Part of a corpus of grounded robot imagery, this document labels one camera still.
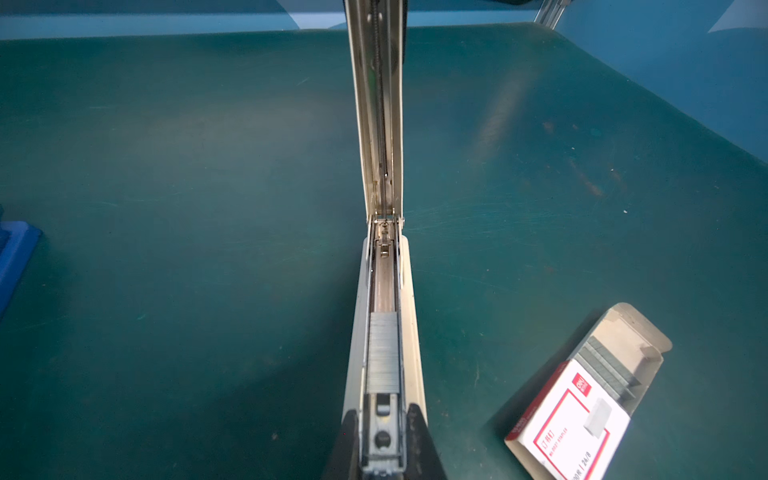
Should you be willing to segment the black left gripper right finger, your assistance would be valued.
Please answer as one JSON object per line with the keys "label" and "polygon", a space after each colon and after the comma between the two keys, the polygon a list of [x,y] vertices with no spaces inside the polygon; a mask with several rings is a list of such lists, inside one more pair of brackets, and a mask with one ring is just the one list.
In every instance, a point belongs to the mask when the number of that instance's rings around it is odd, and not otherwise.
{"label": "black left gripper right finger", "polygon": [[447,476],[418,404],[411,403],[406,416],[407,480],[446,480]]}

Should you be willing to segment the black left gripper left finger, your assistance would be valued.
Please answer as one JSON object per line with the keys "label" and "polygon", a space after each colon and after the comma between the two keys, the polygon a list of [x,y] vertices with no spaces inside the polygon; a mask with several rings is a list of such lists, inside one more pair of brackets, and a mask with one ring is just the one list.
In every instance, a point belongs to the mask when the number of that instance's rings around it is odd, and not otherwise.
{"label": "black left gripper left finger", "polygon": [[356,410],[345,413],[328,462],[323,480],[358,480],[360,478],[359,418]]}

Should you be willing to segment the red white staple box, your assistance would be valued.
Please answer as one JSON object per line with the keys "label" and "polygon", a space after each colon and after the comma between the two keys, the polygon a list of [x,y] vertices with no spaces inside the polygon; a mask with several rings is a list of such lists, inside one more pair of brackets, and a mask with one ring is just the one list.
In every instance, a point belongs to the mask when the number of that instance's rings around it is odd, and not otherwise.
{"label": "red white staple box", "polygon": [[603,478],[672,347],[633,305],[613,305],[558,365],[507,447],[534,479]]}

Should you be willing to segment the beige black stapler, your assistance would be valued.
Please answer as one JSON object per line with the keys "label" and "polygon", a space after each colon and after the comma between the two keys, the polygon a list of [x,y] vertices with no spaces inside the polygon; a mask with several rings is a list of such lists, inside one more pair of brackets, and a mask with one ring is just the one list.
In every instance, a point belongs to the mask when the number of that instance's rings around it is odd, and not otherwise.
{"label": "beige black stapler", "polygon": [[[406,479],[406,416],[424,415],[425,392],[408,240],[403,234],[403,1],[344,4],[354,78],[367,234],[363,241],[343,417],[359,418],[360,478]],[[368,332],[373,312],[396,312],[400,393],[369,394]]]}

